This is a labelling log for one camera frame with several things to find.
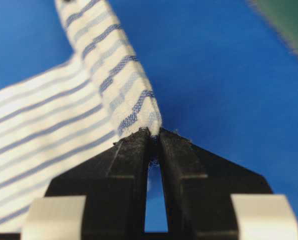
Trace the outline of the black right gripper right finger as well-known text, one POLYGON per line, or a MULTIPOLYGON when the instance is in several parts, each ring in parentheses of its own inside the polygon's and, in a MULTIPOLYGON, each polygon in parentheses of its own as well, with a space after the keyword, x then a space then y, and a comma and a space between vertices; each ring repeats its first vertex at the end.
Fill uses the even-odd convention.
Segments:
POLYGON ((298 240, 298 221, 267 180, 166 129, 159 162, 169 240, 298 240))

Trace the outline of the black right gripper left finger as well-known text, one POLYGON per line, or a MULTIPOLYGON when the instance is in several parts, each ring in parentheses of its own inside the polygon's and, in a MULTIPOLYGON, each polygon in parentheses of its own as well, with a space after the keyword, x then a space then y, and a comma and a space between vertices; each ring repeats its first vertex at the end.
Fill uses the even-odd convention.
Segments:
POLYGON ((146 128, 54 178, 35 199, 23 240, 139 240, 144 234, 150 134, 146 128))

